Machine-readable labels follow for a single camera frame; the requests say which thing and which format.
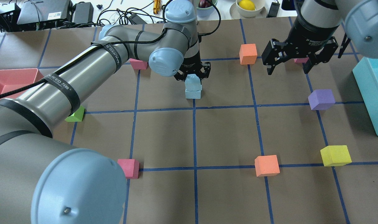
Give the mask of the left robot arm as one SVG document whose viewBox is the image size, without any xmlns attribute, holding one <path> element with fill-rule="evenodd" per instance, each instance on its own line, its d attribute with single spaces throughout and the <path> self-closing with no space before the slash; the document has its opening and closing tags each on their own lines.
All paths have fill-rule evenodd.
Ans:
<svg viewBox="0 0 378 224">
<path fill-rule="evenodd" d="M 106 25 L 99 40 L 18 98 L 0 100 L 0 224 L 118 224 L 126 178 L 97 151 L 53 139 L 52 129 L 129 59 L 164 77 L 189 59 L 198 72 L 195 6 L 171 0 L 160 35 Z"/>
</svg>

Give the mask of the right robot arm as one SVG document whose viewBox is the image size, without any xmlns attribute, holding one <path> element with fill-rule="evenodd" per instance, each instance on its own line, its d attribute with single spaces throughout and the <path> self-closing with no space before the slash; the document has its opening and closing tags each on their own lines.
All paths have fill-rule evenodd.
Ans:
<svg viewBox="0 0 378 224">
<path fill-rule="evenodd" d="M 295 10 L 297 18 L 287 39 L 271 39 L 262 53 L 269 75 L 294 58 L 308 58 L 305 73 L 329 62 L 339 48 L 333 34 L 340 24 L 360 54 L 378 59 L 378 0 L 283 0 L 282 8 Z"/>
</svg>

